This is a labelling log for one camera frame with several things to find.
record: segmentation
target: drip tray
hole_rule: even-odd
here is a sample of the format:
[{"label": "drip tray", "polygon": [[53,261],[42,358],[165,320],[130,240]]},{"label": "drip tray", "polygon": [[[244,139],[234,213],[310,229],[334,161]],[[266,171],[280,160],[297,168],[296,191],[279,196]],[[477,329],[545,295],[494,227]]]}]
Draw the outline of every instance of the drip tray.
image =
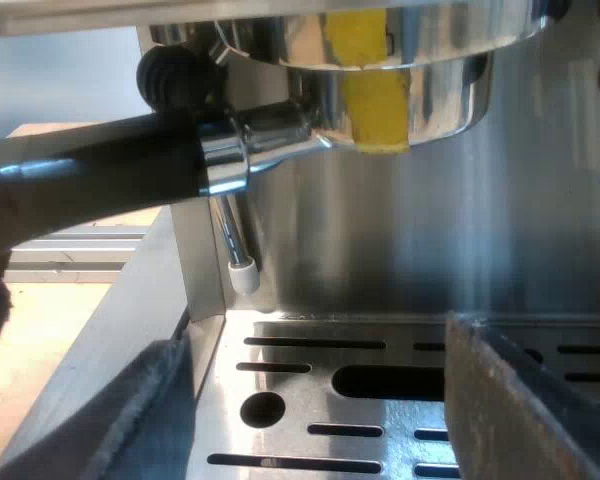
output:
[{"label": "drip tray", "polygon": [[[600,404],[600,322],[502,331]],[[190,479],[460,478],[440,322],[229,312],[202,389]]]}]

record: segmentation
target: yellow object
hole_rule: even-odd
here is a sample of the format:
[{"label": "yellow object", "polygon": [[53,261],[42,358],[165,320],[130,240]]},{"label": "yellow object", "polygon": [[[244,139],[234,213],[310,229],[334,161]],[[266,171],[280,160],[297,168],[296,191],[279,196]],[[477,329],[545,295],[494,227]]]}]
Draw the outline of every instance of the yellow object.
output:
[{"label": "yellow object", "polygon": [[409,71],[350,72],[344,93],[356,147],[367,153],[409,150]]},{"label": "yellow object", "polygon": [[387,11],[362,10],[327,14],[327,38],[338,61],[364,67],[387,59]]},{"label": "yellow object", "polygon": [[[387,60],[386,29],[384,9],[329,13],[325,27],[338,61],[343,66],[360,68]],[[409,71],[368,70],[343,75],[343,91],[358,150],[409,150]]]}]

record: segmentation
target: white wall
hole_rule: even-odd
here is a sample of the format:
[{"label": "white wall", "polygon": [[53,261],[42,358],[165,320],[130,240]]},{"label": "white wall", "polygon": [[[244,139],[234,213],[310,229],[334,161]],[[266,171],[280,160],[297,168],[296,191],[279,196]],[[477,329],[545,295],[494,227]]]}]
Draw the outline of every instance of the white wall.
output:
[{"label": "white wall", "polygon": [[148,113],[139,60],[135,28],[0,38],[0,137],[22,123]]}]

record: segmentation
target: black handle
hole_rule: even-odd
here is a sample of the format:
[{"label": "black handle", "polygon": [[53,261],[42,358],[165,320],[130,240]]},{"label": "black handle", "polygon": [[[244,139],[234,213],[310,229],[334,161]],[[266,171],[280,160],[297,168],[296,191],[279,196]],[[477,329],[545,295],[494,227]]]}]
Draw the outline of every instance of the black handle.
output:
[{"label": "black handle", "polygon": [[0,140],[0,252],[96,218],[208,187],[186,110]]}]

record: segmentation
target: round hole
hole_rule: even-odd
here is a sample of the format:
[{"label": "round hole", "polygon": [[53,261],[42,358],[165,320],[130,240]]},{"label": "round hole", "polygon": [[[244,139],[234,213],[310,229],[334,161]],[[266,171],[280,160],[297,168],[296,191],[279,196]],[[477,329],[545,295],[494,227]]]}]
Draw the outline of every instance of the round hole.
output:
[{"label": "round hole", "polygon": [[270,427],[284,415],[284,400],[273,392],[251,395],[242,404],[242,421],[253,428]]}]

